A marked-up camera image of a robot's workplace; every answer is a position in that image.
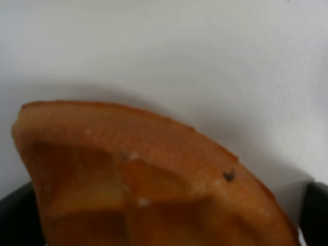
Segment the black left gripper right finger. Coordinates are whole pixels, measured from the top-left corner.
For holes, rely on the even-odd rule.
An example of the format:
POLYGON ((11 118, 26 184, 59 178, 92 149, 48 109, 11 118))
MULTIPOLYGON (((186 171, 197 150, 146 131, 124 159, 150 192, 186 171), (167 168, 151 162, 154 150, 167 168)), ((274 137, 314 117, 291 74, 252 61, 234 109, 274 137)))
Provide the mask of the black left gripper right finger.
POLYGON ((306 185, 299 220, 302 245, 327 246, 327 203, 326 184, 310 182, 306 185))

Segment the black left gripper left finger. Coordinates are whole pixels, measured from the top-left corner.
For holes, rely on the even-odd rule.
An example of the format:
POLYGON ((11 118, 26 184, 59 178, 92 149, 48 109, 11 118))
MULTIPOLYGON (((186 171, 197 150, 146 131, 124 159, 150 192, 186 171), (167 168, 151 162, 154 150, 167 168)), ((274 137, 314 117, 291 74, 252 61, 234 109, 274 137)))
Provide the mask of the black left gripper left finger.
POLYGON ((46 245, 32 183, 1 199, 1 245, 46 245))

